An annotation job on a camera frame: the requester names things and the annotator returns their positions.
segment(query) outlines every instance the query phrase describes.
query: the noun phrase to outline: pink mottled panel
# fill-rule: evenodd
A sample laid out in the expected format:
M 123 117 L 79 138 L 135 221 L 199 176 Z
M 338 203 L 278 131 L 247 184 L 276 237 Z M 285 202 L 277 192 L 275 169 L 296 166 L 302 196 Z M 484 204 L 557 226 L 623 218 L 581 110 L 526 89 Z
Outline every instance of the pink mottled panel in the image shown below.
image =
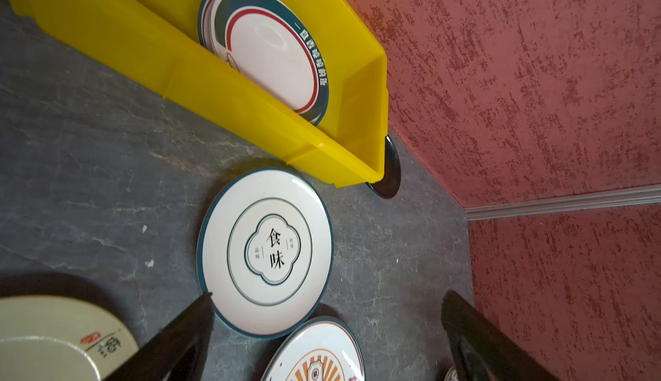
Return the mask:
M 661 204 L 469 222 L 475 305 L 564 380 L 661 380 Z
M 661 183 L 661 0 L 348 0 L 464 207 Z

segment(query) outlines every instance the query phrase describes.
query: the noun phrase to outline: orange sunburst design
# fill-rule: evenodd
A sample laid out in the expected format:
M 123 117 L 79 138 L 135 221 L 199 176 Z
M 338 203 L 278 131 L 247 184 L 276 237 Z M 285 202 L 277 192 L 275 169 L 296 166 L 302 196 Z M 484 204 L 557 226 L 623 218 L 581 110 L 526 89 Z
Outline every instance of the orange sunburst design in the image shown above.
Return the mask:
M 345 381 L 340 360 L 327 349 L 308 352 L 293 367 L 287 381 Z

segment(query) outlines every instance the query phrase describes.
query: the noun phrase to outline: gray marble countertop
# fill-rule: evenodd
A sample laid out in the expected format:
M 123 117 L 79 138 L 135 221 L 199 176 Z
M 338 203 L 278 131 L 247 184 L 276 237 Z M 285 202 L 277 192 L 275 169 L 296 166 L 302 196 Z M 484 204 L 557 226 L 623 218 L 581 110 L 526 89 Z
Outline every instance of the gray marble countertop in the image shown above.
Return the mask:
M 53 293 L 114 312 L 144 345 L 201 292 L 195 248 L 223 185 L 274 159 L 59 41 L 0 0 L 0 296 Z M 368 380 L 433 380 L 450 356 L 450 288 L 472 302 L 467 222 L 397 142 L 402 187 L 305 176 L 335 261 L 319 314 L 356 334 Z M 282 339 L 216 321 L 204 380 L 254 380 Z

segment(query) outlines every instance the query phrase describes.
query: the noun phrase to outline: yellow container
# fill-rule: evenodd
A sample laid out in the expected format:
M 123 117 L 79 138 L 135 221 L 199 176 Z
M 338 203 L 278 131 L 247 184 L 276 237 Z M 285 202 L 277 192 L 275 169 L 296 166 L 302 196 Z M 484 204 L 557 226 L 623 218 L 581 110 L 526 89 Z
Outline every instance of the yellow container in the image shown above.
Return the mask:
M 46 33 L 312 176 L 384 176 L 386 56 L 345 0 L 281 0 L 324 56 L 328 111 L 305 121 L 198 44 L 202 0 L 10 0 Z

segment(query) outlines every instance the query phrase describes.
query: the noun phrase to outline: red logo on plate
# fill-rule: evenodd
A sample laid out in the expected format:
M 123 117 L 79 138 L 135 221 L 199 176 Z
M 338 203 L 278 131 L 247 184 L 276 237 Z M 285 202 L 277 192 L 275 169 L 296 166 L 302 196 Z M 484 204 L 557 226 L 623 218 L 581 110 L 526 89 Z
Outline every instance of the red logo on plate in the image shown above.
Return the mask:
M 88 336 L 86 336 L 85 338 L 81 339 L 81 344 L 91 344 L 99 338 L 101 338 L 101 334 L 99 334 L 98 332 L 93 332 Z

